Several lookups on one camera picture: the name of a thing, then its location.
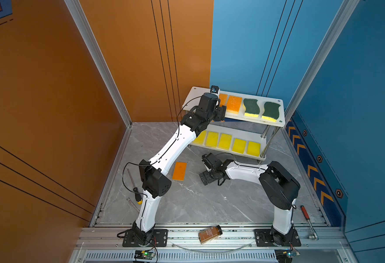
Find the orange scrub sponge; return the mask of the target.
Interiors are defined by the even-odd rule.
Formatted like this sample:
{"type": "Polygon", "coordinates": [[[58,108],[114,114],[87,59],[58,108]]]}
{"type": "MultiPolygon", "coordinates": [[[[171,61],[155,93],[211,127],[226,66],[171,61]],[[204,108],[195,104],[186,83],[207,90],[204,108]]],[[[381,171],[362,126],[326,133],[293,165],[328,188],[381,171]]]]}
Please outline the orange scrub sponge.
{"type": "Polygon", "coordinates": [[[225,106],[226,105],[226,102],[227,102],[227,99],[228,99],[228,95],[227,94],[223,94],[221,93],[219,95],[219,99],[220,99],[220,106],[225,106]]]}
{"type": "Polygon", "coordinates": [[[172,179],[176,181],[184,181],[187,163],[177,162],[173,171],[172,179]]]}
{"type": "Polygon", "coordinates": [[[242,105],[242,98],[230,95],[226,102],[226,112],[238,115],[242,105]]]}

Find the large yellow coarse sponge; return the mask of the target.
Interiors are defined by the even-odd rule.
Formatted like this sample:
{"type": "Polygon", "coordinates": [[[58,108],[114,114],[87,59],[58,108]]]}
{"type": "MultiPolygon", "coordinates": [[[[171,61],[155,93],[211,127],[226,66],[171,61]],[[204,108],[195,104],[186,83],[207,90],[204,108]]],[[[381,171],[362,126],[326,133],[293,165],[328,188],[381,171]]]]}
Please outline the large yellow coarse sponge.
{"type": "Polygon", "coordinates": [[[218,148],[226,151],[230,150],[231,141],[232,135],[221,133],[218,142],[218,148]]]}

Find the yellow foam sponge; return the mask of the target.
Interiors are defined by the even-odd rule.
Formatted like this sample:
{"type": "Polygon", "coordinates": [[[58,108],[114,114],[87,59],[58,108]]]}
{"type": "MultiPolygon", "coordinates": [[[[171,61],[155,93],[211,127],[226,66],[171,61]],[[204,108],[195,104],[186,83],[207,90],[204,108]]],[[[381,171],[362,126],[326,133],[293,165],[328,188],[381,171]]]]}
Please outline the yellow foam sponge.
{"type": "Polygon", "coordinates": [[[247,154],[259,157],[261,154],[261,144],[258,142],[249,141],[247,146],[247,154]]]}
{"type": "Polygon", "coordinates": [[[246,146],[247,142],[245,140],[235,138],[232,151],[239,154],[244,154],[246,146]]]}

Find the green scouring sponge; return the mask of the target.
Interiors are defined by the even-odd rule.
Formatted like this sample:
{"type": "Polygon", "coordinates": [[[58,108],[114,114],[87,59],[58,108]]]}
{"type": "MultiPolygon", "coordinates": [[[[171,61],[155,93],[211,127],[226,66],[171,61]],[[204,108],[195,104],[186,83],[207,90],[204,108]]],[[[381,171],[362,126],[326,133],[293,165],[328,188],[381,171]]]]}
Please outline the green scouring sponge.
{"type": "Polygon", "coordinates": [[[264,104],[264,112],[262,113],[261,118],[270,121],[270,122],[277,122],[277,120],[280,117],[279,112],[280,104],[273,103],[273,102],[266,102],[264,104]]]}
{"type": "Polygon", "coordinates": [[[260,114],[260,107],[258,105],[257,99],[244,99],[244,116],[258,118],[260,114]]]}

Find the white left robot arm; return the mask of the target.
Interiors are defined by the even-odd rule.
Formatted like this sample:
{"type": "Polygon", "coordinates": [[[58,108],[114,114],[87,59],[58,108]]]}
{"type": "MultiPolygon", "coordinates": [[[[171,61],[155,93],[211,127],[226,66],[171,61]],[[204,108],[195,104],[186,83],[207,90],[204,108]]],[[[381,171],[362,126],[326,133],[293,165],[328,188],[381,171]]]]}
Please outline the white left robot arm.
{"type": "Polygon", "coordinates": [[[153,238],[155,218],[161,197],[171,187],[167,174],[179,155],[193,142],[212,121],[224,119],[226,107],[220,106],[219,95],[204,93],[178,124],[176,132],[165,146],[150,160],[137,164],[143,192],[139,215],[134,221],[131,232],[141,246],[150,244],[153,238]]]}

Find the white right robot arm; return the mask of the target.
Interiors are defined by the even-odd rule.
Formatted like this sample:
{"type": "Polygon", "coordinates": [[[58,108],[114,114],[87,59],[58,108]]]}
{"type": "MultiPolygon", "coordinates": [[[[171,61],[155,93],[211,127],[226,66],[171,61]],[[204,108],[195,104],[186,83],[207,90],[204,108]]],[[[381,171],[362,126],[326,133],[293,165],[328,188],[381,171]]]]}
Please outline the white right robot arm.
{"type": "Polygon", "coordinates": [[[200,174],[201,181],[208,185],[214,181],[219,186],[226,180],[243,180],[259,184],[274,206],[271,229],[255,230],[258,247],[300,247],[302,245],[293,224],[293,210],[300,184],[279,162],[269,164],[245,164],[232,159],[221,161],[209,153],[202,156],[206,171],[200,174]]]}

